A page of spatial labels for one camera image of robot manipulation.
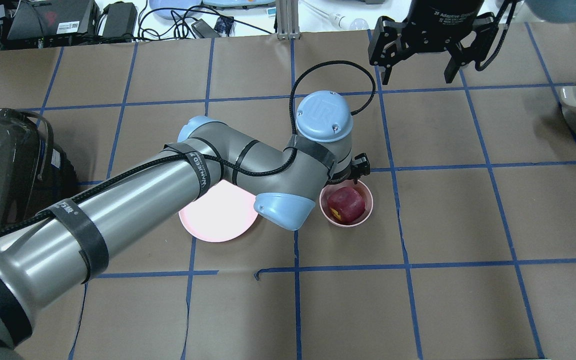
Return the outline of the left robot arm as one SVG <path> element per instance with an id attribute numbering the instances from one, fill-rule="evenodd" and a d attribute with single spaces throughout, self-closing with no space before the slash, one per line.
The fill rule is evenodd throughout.
<path id="1" fill-rule="evenodd" d="M 147 162 L 0 230 L 0 360 L 19 359 L 39 312 L 217 183 L 254 194 L 260 216 L 295 231 L 326 185 L 370 173 L 364 154 L 352 158 L 357 111 L 342 95 L 291 98 L 289 111 L 284 150 L 195 116 Z"/>

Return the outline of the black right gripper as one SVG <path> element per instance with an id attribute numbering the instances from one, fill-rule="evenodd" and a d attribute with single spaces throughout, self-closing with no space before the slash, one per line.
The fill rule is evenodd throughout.
<path id="1" fill-rule="evenodd" d="M 481 13 L 482 0 L 413 0 L 407 17 L 398 22 L 388 16 L 377 19 L 368 46 L 369 62 L 388 85 L 397 63 L 416 54 L 450 54 L 444 70 L 446 84 L 471 62 L 486 63 L 499 30 L 492 12 Z"/>

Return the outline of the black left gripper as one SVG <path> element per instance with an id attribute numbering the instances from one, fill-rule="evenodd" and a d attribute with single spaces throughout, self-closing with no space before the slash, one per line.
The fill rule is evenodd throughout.
<path id="1" fill-rule="evenodd" d="M 362 177 L 367 177 L 371 174 L 370 158 L 365 152 L 359 153 L 352 158 L 341 172 L 334 174 L 334 176 L 327 181 L 328 185 L 338 185 L 346 181 L 352 182 L 354 185 L 359 184 Z"/>

